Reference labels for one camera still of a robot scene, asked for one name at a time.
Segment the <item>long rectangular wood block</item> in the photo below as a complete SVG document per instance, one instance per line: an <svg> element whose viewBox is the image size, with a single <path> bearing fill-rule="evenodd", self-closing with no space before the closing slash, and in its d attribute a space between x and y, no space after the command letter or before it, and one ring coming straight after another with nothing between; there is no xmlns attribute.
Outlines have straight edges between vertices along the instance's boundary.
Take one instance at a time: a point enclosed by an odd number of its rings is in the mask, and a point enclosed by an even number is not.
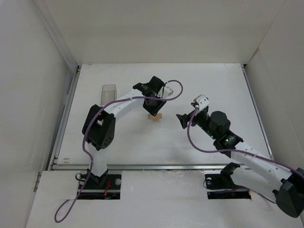
<svg viewBox="0 0 304 228"><path fill-rule="evenodd" d="M156 114L155 116L151 115L151 114L148 114L148 119L153 119L153 118L157 118L158 120L159 119L162 119L162 114Z"/></svg>

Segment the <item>clear plastic box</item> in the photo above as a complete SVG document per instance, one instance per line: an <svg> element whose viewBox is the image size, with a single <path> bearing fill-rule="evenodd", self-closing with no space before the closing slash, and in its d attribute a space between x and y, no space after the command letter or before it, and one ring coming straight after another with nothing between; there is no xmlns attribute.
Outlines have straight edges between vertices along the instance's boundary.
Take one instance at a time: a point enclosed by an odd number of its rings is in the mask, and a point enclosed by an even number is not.
<svg viewBox="0 0 304 228"><path fill-rule="evenodd" d="M101 94L101 106L117 99L116 85L103 85Z"/></svg>

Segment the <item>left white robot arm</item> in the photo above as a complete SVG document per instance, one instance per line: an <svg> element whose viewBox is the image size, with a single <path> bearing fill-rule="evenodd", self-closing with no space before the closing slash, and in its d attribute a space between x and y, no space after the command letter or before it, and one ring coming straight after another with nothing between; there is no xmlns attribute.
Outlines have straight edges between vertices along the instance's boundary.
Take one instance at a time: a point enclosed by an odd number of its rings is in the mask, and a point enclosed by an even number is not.
<svg viewBox="0 0 304 228"><path fill-rule="evenodd" d="M156 116L173 91L156 76L147 83L137 83L121 98L103 106L93 105L82 128L83 150L90 157L90 168L81 178L93 188L101 188L107 181L106 149L114 140L116 122L135 108L143 107Z"/></svg>

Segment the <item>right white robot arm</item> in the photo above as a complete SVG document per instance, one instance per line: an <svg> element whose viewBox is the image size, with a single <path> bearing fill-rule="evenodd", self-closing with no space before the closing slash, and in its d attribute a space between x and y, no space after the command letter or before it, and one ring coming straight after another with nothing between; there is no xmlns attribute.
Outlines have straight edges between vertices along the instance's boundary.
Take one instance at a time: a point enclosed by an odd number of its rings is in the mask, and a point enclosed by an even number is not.
<svg viewBox="0 0 304 228"><path fill-rule="evenodd" d="M297 218L304 210L304 170L264 157L230 130L230 120L221 111L208 114L208 107L177 114L182 128L198 126L213 139L214 152L233 160L221 178L229 188L245 187L274 202L285 214Z"/></svg>

